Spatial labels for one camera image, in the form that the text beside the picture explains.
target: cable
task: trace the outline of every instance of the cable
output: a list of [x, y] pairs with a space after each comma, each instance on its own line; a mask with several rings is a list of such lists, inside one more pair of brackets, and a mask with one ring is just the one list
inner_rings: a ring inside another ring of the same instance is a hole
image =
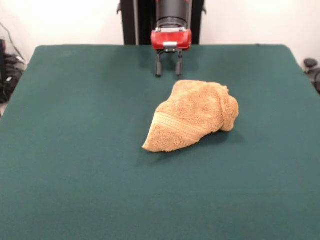
[[14, 41], [12, 40], [10, 31], [4, 26], [4, 24], [0, 21], [0, 26], [8, 33], [9, 36], [9, 40], [14, 48], [14, 50], [16, 51], [16, 53], [20, 56], [20, 58], [22, 58], [23, 61], [25, 61], [24, 57], [22, 56], [21, 52], [16, 48]]

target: green table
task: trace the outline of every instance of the green table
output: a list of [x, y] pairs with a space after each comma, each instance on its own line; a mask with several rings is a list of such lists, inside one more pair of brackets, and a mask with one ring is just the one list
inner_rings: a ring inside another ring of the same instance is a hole
[[194, 46], [184, 79], [240, 115], [172, 153], [143, 145], [175, 84], [150, 46], [42, 46], [0, 122], [1, 240], [319, 240], [320, 98], [285, 46]]

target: black cylinder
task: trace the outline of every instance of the black cylinder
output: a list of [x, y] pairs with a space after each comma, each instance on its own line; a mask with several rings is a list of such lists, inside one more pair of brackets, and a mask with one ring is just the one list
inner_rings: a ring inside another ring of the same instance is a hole
[[186, 28], [188, 15], [188, 0], [157, 0], [156, 26], [158, 28]]

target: crumpled towel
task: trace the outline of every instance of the crumpled towel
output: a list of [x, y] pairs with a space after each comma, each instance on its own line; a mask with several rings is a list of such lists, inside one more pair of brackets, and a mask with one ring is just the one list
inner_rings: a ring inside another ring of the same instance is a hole
[[229, 132], [239, 115], [227, 86], [180, 80], [169, 99], [159, 105], [143, 145], [150, 152], [172, 152], [198, 143], [219, 130]]

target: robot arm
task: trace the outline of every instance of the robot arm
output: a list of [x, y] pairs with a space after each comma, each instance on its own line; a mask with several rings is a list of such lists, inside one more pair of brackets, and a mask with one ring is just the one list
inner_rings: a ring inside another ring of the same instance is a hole
[[162, 75], [161, 55], [178, 53], [176, 74], [182, 75], [183, 51], [192, 45], [192, 32], [187, 29], [189, 0], [156, 0], [156, 29], [151, 43], [157, 52], [155, 75]]

